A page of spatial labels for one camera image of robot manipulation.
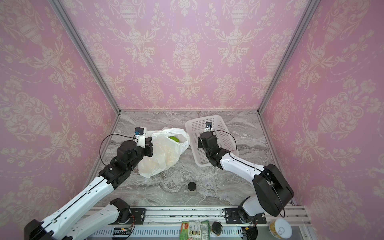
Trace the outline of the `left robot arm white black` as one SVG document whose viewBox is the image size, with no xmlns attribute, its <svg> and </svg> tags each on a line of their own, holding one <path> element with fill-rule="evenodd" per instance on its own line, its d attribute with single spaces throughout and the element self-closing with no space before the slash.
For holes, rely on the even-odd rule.
<svg viewBox="0 0 384 240">
<path fill-rule="evenodd" d="M 30 221 L 24 228 L 24 239 L 84 240 L 109 224 L 133 221 L 129 204 L 120 198 L 91 216 L 83 216 L 128 179 L 144 157 L 152 156 L 152 137 L 136 136 L 123 142 L 110 163 L 72 200 L 42 221 Z"/>
</svg>

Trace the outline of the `white plastic bag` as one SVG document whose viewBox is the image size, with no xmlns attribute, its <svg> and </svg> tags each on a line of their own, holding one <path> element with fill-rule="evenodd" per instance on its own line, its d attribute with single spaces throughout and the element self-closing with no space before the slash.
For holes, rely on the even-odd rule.
<svg viewBox="0 0 384 240">
<path fill-rule="evenodd" d="M 187 132 L 179 128 L 148 131 L 146 136 L 152 138 L 153 156 L 144 157 L 138 164 L 138 170 L 142 177 L 148 179 L 173 167 L 191 142 Z M 171 136 L 177 137 L 180 142 L 169 139 Z"/>
</svg>

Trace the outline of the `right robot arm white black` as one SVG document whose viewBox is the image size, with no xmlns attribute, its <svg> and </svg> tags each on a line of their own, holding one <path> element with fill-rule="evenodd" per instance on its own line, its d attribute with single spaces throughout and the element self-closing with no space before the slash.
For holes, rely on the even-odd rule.
<svg viewBox="0 0 384 240">
<path fill-rule="evenodd" d="M 285 207 L 294 197 L 294 191 L 276 165 L 257 165 L 236 157 L 219 146 L 214 132 L 204 132 L 198 138 L 198 148 L 204 150 L 210 164 L 231 172 L 253 184 L 255 195 L 238 206 L 240 220 L 251 223 L 259 214 L 285 217 Z"/>
</svg>

